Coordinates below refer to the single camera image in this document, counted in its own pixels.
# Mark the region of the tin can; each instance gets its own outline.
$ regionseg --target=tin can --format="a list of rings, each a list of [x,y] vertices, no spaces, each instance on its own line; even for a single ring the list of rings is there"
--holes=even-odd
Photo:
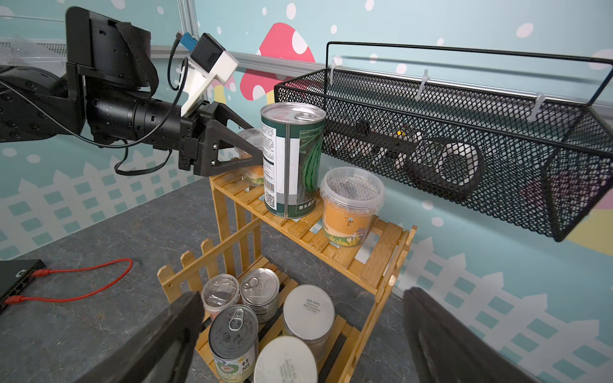
[[[279,309],[279,277],[271,269],[257,268],[243,278],[240,296],[258,323],[267,322]]]
[[[222,381],[241,383],[253,374],[258,355],[257,329],[257,317],[247,306],[231,306],[217,315],[208,344]]]
[[[284,218],[315,209],[326,112],[314,105],[277,102],[260,110],[266,208]]]
[[[285,299],[283,317],[283,334],[302,340],[322,360],[335,317],[330,296],[317,286],[298,286]]]
[[[303,341],[279,336],[258,356],[253,382],[317,383],[317,364]]]

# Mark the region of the orange label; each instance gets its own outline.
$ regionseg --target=orange label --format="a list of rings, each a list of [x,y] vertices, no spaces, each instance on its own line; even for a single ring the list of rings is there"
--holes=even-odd
[[[350,213],[324,200],[324,232],[326,237],[337,245],[357,246],[361,244],[368,233],[372,218],[372,215]]]

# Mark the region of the black strap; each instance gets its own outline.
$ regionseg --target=black strap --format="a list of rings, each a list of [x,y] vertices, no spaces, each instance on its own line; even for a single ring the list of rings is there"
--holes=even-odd
[[[141,46],[136,28],[133,27],[132,24],[124,22],[117,23],[116,27],[119,31],[119,34],[121,34],[124,41],[128,45],[128,48],[132,53],[134,61],[145,73],[145,76],[147,77],[147,82],[149,83],[149,87],[151,88],[149,92],[127,91],[127,93],[139,99],[149,99],[151,96],[153,96],[153,94],[158,88],[158,72],[155,69],[153,63],[151,62],[149,56],[147,56],[145,47]]]

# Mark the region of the wooden shelf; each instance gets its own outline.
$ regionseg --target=wooden shelf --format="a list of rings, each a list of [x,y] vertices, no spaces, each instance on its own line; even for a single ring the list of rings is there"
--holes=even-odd
[[[310,229],[321,219],[323,214],[320,199],[318,199],[316,208],[312,213],[294,222],[291,219],[283,219],[268,212],[264,202],[259,200],[259,197],[264,193],[264,188],[261,186],[250,188],[248,182],[242,179],[240,171],[211,177],[210,183],[221,242],[217,246],[213,246],[211,240],[204,240],[200,246],[202,256],[198,259],[191,251],[183,253],[181,256],[183,269],[176,274],[170,265],[159,269],[158,279],[168,301],[172,303],[182,295],[181,283],[184,282],[187,282],[191,291],[202,291],[203,284],[200,271],[206,271],[209,278],[218,275],[220,272],[218,257],[223,255],[225,272],[234,276],[238,275],[239,281],[254,268],[265,267],[273,270],[281,282],[279,292],[281,307],[289,292],[296,288],[298,283],[262,256],[261,224],[266,222],[375,296],[375,303],[366,322],[364,322],[362,331],[350,326],[341,316],[336,316],[330,338],[326,343],[325,358],[317,365],[318,371],[321,371],[336,342],[340,341],[341,336],[345,337],[343,347],[336,356],[332,369],[326,377],[326,383],[349,383],[368,338],[389,295],[392,293],[400,267],[411,248],[417,227],[413,226],[410,231],[407,231],[395,224],[374,217],[375,221],[371,232],[379,235],[379,241],[364,264],[355,259],[359,247],[337,248],[326,239],[323,230],[318,233],[311,232]],[[237,222],[237,231],[234,233],[230,230],[226,196],[234,201]],[[249,222],[246,218],[247,211],[251,213]],[[255,260],[253,263],[249,262],[248,235],[250,234],[253,234],[253,259]],[[237,243],[240,250],[240,265],[235,264],[232,250]],[[260,325],[260,350],[279,336],[283,329],[283,314],[279,314],[279,312],[277,314],[278,317],[272,325]],[[208,323],[207,319],[208,314],[204,317],[205,325]],[[209,326],[205,326],[200,333],[196,343],[196,351],[212,372],[217,375],[213,354],[208,345],[209,329]]]
[[[291,219],[275,216],[266,209],[264,201],[260,199],[264,194],[262,186],[247,191],[249,182],[243,180],[240,170],[212,177],[210,182],[213,195],[215,191],[219,191],[230,197],[235,204],[249,211],[254,217],[258,217],[279,230],[317,258],[375,295],[377,301],[380,301],[385,286],[392,276],[394,268],[388,265],[395,265],[401,258],[404,261],[417,230],[417,227],[414,226],[410,232],[405,231],[375,216],[371,232],[379,235],[379,241],[366,264],[363,264],[354,258],[360,246],[338,248],[326,238],[322,229],[317,234],[310,230],[322,218],[324,212],[323,202],[319,196],[315,209],[308,216],[294,222]]]

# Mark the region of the black cable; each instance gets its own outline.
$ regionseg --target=black cable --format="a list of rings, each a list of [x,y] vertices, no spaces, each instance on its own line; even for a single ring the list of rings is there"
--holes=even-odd
[[[124,143],[128,143],[127,140],[122,139],[122,141]],[[128,151],[129,151],[129,148],[126,148],[126,152],[123,155],[123,159],[115,164],[115,173],[117,173],[119,175],[133,176],[133,175],[143,175],[143,174],[149,174],[149,173],[157,172],[158,170],[163,168],[164,165],[166,165],[166,162],[168,162],[168,160],[170,159],[170,156],[172,155],[172,149],[168,149],[168,157],[166,157],[166,161],[164,161],[162,164],[159,164],[157,166],[150,167],[149,169],[142,169],[142,170],[119,170],[119,166],[121,166],[121,164],[123,164],[123,162],[126,159],[128,159]]]
[[[54,123],[56,123],[60,128],[64,129],[66,132],[72,134],[73,136],[79,138],[80,140],[83,140],[87,143],[90,143],[92,145],[96,145],[100,148],[111,148],[111,149],[123,149],[123,148],[129,148],[130,146],[134,146],[134,145],[138,145],[139,143],[143,142],[147,137],[149,137],[151,134],[155,133],[168,119],[168,117],[170,117],[170,114],[172,113],[173,109],[177,106],[177,103],[179,102],[179,98],[181,97],[181,93],[183,92],[183,88],[185,87],[185,82],[187,80],[187,74],[188,74],[188,63],[187,63],[187,57],[185,57],[183,59],[183,65],[185,66],[185,71],[183,72],[183,80],[181,81],[181,86],[179,87],[179,92],[177,92],[177,96],[175,97],[175,100],[172,102],[172,106],[168,109],[168,112],[166,113],[166,115],[164,116],[164,118],[162,119],[162,121],[159,122],[159,124],[157,124],[152,130],[151,132],[145,134],[143,137],[139,138],[136,141],[133,141],[131,143],[127,143],[125,145],[104,145],[101,143],[96,143],[95,141],[92,141],[88,138],[83,137],[80,134],[76,134],[75,132],[71,131],[70,129],[68,129],[66,126],[62,125],[61,123],[59,123],[56,119],[54,119],[53,117],[51,117],[47,112],[45,112],[44,110],[42,110],[38,105],[36,105],[33,101],[31,101],[30,99],[28,99],[26,96],[24,96],[20,91],[18,91],[17,89],[13,88],[12,86],[10,86],[9,84],[5,83],[4,81],[0,80],[0,84],[3,86],[6,86],[7,88],[9,88],[10,90],[12,90],[13,92],[15,92],[16,94],[18,94],[22,99],[24,99],[25,101],[28,101],[28,103],[30,103],[33,107],[35,107],[36,109],[38,109],[41,113],[44,113],[45,116],[49,117],[49,119],[51,121],[53,121]]]
[[[172,44],[172,48],[170,49],[170,57],[168,58],[168,70],[166,71],[166,75],[168,76],[168,86],[170,87],[170,89],[174,91],[179,90],[179,87],[177,86],[175,88],[170,82],[170,65],[172,64],[172,58],[175,56],[175,51],[177,50],[177,47],[179,46],[179,42],[181,41],[181,38],[182,38],[182,35],[179,32],[177,32],[177,36],[175,37],[175,42],[174,44]]]

